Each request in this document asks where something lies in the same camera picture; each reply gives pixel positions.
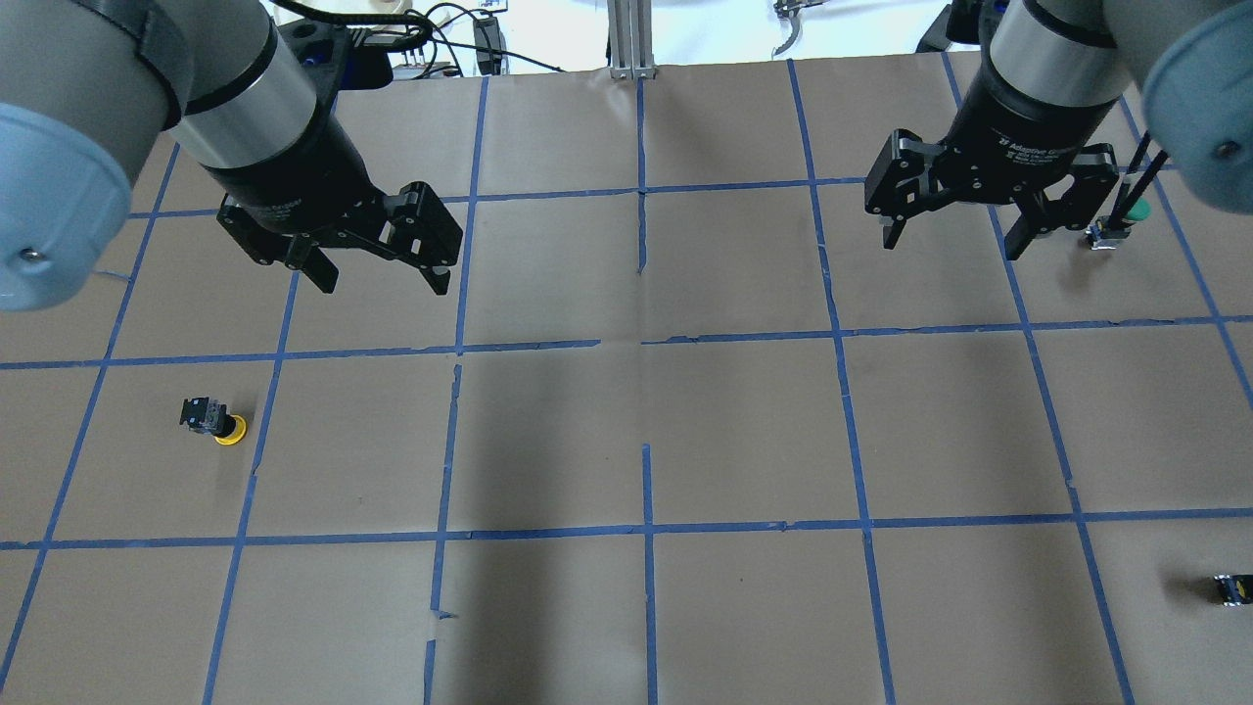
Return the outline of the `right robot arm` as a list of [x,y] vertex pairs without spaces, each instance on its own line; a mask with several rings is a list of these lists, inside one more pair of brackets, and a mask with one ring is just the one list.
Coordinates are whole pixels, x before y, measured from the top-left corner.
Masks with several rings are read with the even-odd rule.
[[980,66],[949,134],[897,129],[865,178],[895,249],[908,219],[1014,205],[1016,260],[1035,238],[1124,240],[1146,183],[1173,164],[1194,197],[1250,213],[1248,1],[954,1],[936,28]]

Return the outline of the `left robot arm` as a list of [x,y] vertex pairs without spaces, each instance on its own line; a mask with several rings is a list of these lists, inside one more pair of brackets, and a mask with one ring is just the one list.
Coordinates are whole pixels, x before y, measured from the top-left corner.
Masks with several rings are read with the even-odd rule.
[[3,4],[3,308],[76,296],[128,219],[160,133],[223,188],[216,219],[247,258],[332,293],[330,249],[416,268],[444,296],[464,232],[434,187],[375,187],[332,104],[388,85],[420,13],[286,1]]

